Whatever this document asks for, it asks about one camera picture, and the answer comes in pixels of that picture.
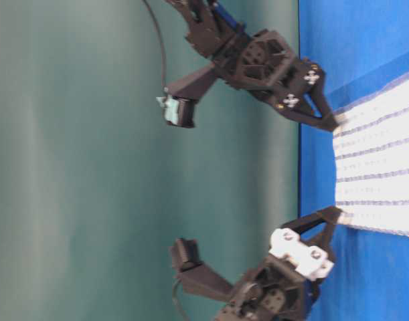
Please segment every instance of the white towel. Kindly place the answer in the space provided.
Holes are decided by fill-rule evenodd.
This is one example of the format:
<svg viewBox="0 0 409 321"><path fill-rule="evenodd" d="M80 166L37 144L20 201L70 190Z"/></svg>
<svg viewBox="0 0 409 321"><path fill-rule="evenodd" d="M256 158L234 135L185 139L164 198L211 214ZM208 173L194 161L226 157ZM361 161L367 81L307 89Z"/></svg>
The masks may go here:
<svg viewBox="0 0 409 321"><path fill-rule="evenodd" d="M409 236L409 73L337 115L340 223Z"/></svg>

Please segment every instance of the screw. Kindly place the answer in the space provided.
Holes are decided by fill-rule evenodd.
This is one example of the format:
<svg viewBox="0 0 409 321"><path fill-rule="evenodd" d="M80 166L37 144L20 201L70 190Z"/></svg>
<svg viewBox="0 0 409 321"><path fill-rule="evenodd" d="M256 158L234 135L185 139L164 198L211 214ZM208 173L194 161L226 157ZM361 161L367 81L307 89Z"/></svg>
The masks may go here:
<svg viewBox="0 0 409 321"><path fill-rule="evenodd" d="M292 234L290 234L289 232L285 232L285 233L283 234L283 237L284 237L284 239L287 240L287 241L290 241L291 239L293 239Z"/></svg>
<svg viewBox="0 0 409 321"><path fill-rule="evenodd" d="M322 255L319 251L314 250L311 252L311 256L313 257L313 259L320 259Z"/></svg>

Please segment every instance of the black cable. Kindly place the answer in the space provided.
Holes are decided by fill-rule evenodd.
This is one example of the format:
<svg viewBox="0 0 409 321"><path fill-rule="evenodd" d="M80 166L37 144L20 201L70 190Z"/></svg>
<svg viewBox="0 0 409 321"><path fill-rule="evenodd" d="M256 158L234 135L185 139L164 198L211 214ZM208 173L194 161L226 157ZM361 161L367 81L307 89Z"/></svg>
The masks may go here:
<svg viewBox="0 0 409 321"><path fill-rule="evenodd" d="M180 301L177 298L177 289L179 288L179 285L180 285L180 280L177 280L173 284L173 291L171 293L171 299L173 300L173 304L175 305L176 310L182 316L183 321L189 321L188 315L186 314L185 310L182 308L182 305L180 304Z"/></svg>
<svg viewBox="0 0 409 321"><path fill-rule="evenodd" d="M165 55L165 46L163 40L163 34L161 33L161 28L159 27L159 23L155 13L153 12L151 6L149 5L147 0L142 0L145 4L146 8L148 9L149 15L151 16L153 25L155 26L155 31L158 35L159 46L161 48L161 60L162 60L162 71L161 71L161 84L163 85L163 92L165 93L165 88L167 85L166 75L167 75L167 58Z"/></svg>

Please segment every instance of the green wall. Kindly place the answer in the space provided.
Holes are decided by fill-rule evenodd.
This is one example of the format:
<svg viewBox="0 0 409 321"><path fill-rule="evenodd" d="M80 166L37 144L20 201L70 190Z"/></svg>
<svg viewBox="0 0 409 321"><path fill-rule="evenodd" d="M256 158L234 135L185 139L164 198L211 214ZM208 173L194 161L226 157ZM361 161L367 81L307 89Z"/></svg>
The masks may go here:
<svg viewBox="0 0 409 321"><path fill-rule="evenodd" d="M296 1L221 2L297 47ZM203 66L150 3L169 80ZM233 282L297 214L297 125L220 82L196 129L166 126L152 28L139 0L0 0L0 321L178 320L176 237Z"/></svg>

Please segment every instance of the blue table surface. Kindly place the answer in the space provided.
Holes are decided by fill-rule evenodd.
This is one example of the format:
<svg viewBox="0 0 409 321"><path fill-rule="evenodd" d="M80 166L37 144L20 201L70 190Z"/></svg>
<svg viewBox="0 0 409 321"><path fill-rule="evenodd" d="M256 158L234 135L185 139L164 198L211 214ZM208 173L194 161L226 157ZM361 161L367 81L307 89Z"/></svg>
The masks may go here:
<svg viewBox="0 0 409 321"><path fill-rule="evenodd" d="M409 71L409 0L300 0L301 56L333 109ZM335 202L332 135L301 126L300 214ZM409 320L409 238L338 227L337 263L309 320Z"/></svg>

